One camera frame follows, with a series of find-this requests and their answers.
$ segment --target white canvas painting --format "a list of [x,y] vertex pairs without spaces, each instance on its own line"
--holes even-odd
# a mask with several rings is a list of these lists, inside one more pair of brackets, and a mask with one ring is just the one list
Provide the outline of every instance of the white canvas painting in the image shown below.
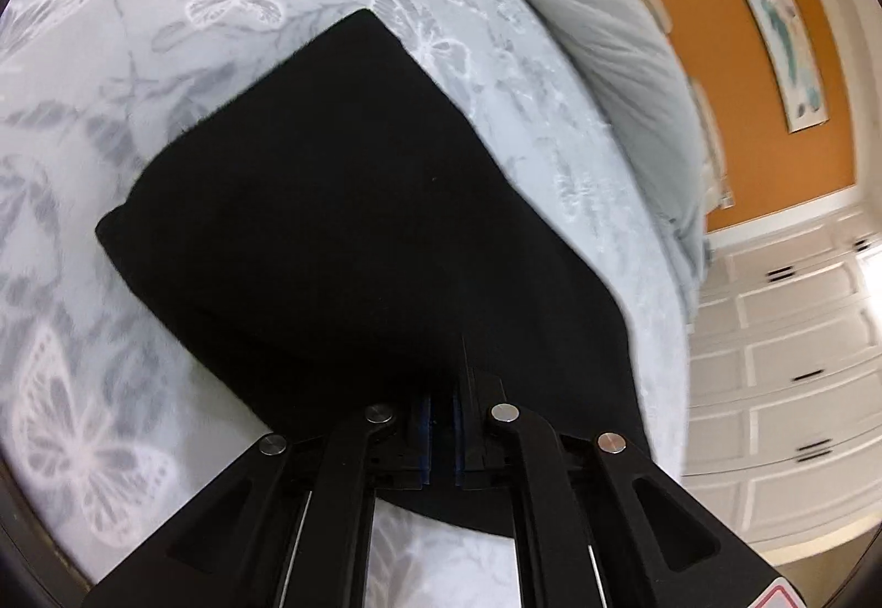
[[824,91],[809,35],[794,0],[747,0],[760,26],[790,132],[826,122]]

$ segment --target white cabinet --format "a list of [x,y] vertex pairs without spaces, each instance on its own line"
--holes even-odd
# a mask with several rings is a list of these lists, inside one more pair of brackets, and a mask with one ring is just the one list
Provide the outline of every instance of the white cabinet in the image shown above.
[[882,505],[879,229],[853,207],[728,248],[702,288],[685,486],[755,546]]

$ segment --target bed sheet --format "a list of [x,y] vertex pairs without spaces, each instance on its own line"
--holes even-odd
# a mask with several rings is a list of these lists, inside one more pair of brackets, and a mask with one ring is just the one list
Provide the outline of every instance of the bed sheet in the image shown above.
[[[681,470],[687,344],[663,249],[609,128],[523,0],[12,0],[0,19],[0,441],[94,580],[266,430],[131,295],[94,225],[169,140],[363,7],[611,288],[656,461]],[[376,84],[394,101],[395,78]],[[514,572],[510,541],[378,506],[371,605],[516,605]]]

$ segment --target silver bolt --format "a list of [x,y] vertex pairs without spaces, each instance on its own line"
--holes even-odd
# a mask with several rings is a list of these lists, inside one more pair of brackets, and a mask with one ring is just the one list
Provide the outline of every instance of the silver bolt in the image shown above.
[[601,435],[601,438],[597,439],[597,445],[607,454],[620,454],[628,446],[624,437],[612,432]]
[[491,417],[497,422],[513,422],[519,416],[520,412],[514,404],[497,404],[491,409]]
[[394,416],[388,404],[373,404],[364,410],[364,418],[371,423],[386,423]]
[[284,454],[288,448],[288,442],[285,437],[280,434],[268,434],[260,439],[260,452],[267,456],[278,456]]

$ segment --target black cloth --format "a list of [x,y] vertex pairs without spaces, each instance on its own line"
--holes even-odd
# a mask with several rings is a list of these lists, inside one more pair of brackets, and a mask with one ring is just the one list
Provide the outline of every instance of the black cloth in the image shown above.
[[[464,361],[648,453],[619,306],[367,10],[163,150],[96,229],[131,290],[291,439]],[[400,501],[479,530],[482,510]]]

